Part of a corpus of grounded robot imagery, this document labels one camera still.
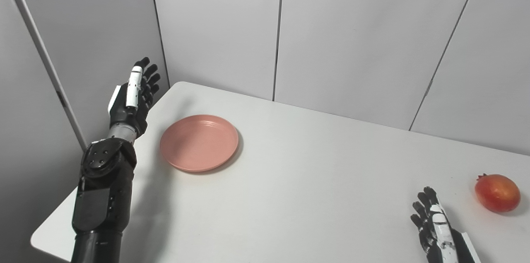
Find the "robotic arm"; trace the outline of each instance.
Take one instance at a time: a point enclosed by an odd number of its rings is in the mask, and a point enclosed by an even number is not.
[[[420,244],[429,263],[480,263],[466,233],[451,227],[436,192],[430,187],[418,193],[421,202],[412,204],[418,214],[410,216],[418,227]]]
[[[147,113],[160,75],[149,58],[135,63],[129,82],[117,86],[108,105],[110,131],[83,155],[72,218],[72,263],[118,263],[129,223],[136,154],[134,140],[147,128]]]

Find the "gray wall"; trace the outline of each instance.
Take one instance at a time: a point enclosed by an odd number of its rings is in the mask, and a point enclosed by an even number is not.
[[[413,131],[530,155],[530,5],[469,0]]]
[[[272,99],[279,0],[157,0],[170,83]]]
[[[466,0],[283,0],[276,101],[409,129]]]
[[[153,0],[26,0],[86,141],[108,130],[108,101],[144,56],[164,59]]]
[[[186,80],[530,155],[525,1],[469,0],[458,25],[466,0],[157,0],[157,6],[170,83]]]
[[[57,262],[33,231],[74,189],[81,147],[13,0],[0,0],[0,261]]]

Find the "pink plate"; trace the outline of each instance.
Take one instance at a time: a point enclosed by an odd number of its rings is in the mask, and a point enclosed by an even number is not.
[[[172,166],[188,172],[216,168],[235,153],[239,136],[223,118],[194,115],[178,120],[160,139],[160,151]]]

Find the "white table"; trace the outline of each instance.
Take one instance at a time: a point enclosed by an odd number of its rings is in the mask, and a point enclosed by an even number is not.
[[[159,157],[159,138],[194,114],[229,120],[235,157],[189,174]],[[123,263],[425,263],[411,204],[435,188],[483,263],[530,258],[530,157],[180,82],[153,107],[135,143]],[[509,176],[511,214],[475,199],[477,175]],[[70,260],[74,192],[39,227],[36,248]]]

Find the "red fruit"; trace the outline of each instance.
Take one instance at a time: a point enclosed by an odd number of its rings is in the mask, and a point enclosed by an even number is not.
[[[493,212],[509,212],[521,201],[519,188],[508,177],[492,174],[482,175],[475,184],[479,202]]]

